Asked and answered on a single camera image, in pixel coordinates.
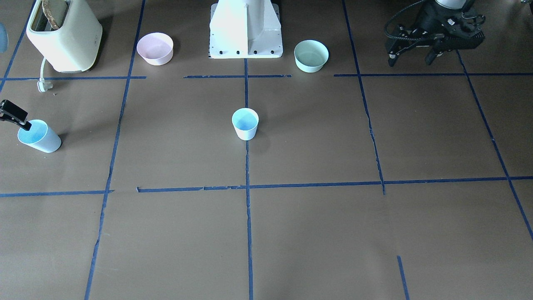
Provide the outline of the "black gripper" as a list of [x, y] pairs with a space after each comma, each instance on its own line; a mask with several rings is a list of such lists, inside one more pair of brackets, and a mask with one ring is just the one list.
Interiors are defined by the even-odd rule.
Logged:
[[[480, 15], [470, 4], [460, 8], [446, 8], [440, 4], [423, 4], [411, 29], [411, 38], [428, 40], [434, 49], [425, 57], [425, 64], [432, 65], [444, 51], [477, 48], [484, 40], [482, 25], [485, 15]], [[388, 45], [388, 65], [393, 67], [410, 44]]]

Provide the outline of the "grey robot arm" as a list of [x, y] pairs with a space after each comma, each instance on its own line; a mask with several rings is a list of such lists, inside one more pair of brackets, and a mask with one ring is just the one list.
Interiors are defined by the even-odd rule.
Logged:
[[[384, 26], [389, 66], [393, 67], [403, 53], [419, 47], [429, 48], [425, 57], [428, 66], [446, 52], [476, 49], [485, 40], [482, 25], [486, 16], [478, 14], [473, 4], [474, 0], [419, 0], [396, 12]], [[421, 8], [411, 26], [398, 23], [389, 32], [392, 22], [417, 5]]]

